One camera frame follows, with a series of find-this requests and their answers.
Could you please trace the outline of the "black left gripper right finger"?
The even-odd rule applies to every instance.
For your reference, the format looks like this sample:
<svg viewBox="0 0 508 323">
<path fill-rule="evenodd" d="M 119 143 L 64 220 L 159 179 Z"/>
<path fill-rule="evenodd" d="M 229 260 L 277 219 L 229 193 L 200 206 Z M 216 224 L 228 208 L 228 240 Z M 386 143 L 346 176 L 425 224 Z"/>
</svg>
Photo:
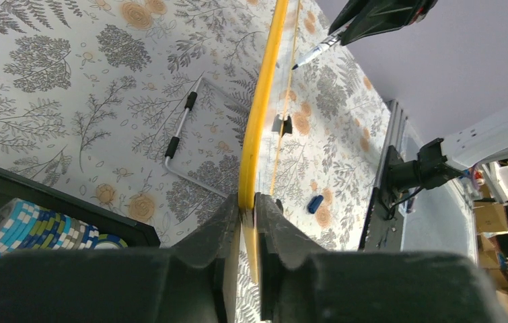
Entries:
<svg viewBox="0 0 508 323">
<path fill-rule="evenodd" d="M 489 277 L 449 252 L 321 247 L 258 193 L 260 317 L 271 322 L 508 322 Z"/>
</svg>

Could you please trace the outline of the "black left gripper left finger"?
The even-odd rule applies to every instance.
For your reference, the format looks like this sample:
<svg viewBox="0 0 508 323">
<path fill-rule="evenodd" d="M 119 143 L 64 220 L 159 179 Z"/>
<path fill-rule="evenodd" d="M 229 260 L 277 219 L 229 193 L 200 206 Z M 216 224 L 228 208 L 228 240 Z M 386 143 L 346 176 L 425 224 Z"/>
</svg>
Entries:
<svg viewBox="0 0 508 323">
<path fill-rule="evenodd" d="M 23 250 L 0 258 L 0 322 L 231 322 L 238 197 L 170 248 Z"/>
</svg>

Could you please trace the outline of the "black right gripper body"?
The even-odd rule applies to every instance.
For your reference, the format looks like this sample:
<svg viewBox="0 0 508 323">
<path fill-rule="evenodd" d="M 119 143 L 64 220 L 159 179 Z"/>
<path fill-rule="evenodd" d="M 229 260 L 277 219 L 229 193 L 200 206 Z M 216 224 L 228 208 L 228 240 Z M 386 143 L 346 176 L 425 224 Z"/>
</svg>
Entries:
<svg viewBox="0 0 508 323">
<path fill-rule="evenodd" d="M 437 0 L 350 0 L 331 23 L 342 46 L 368 36 L 393 32 L 424 19 Z"/>
</svg>

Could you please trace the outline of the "blue white marker pen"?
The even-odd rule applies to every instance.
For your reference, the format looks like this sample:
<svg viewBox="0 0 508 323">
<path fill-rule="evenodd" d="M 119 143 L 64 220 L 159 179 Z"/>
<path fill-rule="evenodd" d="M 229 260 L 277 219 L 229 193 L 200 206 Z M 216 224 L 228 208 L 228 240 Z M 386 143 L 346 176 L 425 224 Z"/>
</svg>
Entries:
<svg viewBox="0 0 508 323">
<path fill-rule="evenodd" d="M 341 27 L 333 31 L 329 36 L 327 36 L 323 41 L 319 42 L 313 49 L 304 54 L 300 59 L 296 61 L 296 63 L 292 66 L 291 70 L 296 70 L 299 67 L 308 64 L 316 57 L 320 56 L 323 52 L 327 51 L 329 48 L 332 48 L 335 44 L 338 44 L 341 41 L 342 34 L 348 29 L 352 20 L 343 24 Z"/>
</svg>

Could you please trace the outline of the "blue marker cap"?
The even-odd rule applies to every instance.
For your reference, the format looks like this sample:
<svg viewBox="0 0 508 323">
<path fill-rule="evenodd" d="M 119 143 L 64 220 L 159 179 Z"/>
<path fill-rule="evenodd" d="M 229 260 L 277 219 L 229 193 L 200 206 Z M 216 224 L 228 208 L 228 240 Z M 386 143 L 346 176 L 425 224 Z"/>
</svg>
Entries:
<svg viewBox="0 0 508 323">
<path fill-rule="evenodd" d="M 320 205 L 322 204 L 323 200 L 324 200 L 324 197 L 320 194 L 313 196 L 307 205 L 308 213 L 315 214 L 317 212 L 317 210 L 320 208 Z"/>
</svg>

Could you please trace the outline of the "yellow framed whiteboard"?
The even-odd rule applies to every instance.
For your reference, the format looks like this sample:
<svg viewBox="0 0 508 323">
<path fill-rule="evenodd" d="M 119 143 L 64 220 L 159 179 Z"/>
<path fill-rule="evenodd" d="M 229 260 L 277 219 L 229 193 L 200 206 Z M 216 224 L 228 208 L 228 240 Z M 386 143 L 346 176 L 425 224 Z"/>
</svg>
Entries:
<svg viewBox="0 0 508 323">
<path fill-rule="evenodd" d="M 240 162 L 238 207 L 253 283 L 260 281 L 256 194 L 275 187 L 282 136 L 285 134 L 291 79 L 297 53 L 300 1 L 276 1 L 264 47 Z"/>
</svg>

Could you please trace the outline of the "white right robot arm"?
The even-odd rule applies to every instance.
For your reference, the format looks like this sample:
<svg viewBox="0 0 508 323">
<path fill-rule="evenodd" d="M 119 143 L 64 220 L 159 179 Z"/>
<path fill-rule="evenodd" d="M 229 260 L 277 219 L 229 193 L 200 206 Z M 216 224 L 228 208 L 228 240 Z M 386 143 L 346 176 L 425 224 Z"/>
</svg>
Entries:
<svg viewBox="0 0 508 323">
<path fill-rule="evenodd" d="M 418 23 L 435 5 L 436 1 L 348 1 L 328 33 L 339 31 L 344 46 Z M 419 149 L 415 160 L 388 165 L 381 187 L 430 190 L 507 151 L 508 106 L 462 131 L 432 140 Z"/>
</svg>

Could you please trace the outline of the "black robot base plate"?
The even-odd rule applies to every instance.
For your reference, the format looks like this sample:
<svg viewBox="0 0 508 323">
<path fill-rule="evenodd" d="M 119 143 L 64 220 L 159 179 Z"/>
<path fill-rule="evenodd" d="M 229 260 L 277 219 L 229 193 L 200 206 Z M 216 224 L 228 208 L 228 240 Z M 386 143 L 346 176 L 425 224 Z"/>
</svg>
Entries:
<svg viewBox="0 0 508 323">
<path fill-rule="evenodd" d="M 404 216 L 397 202 L 418 184 L 414 175 L 416 161 L 405 162 L 396 147 L 389 145 L 379 165 L 371 199 L 365 216 L 358 250 L 364 252 L 397 252 L 401 249 Z"/>
</svg>

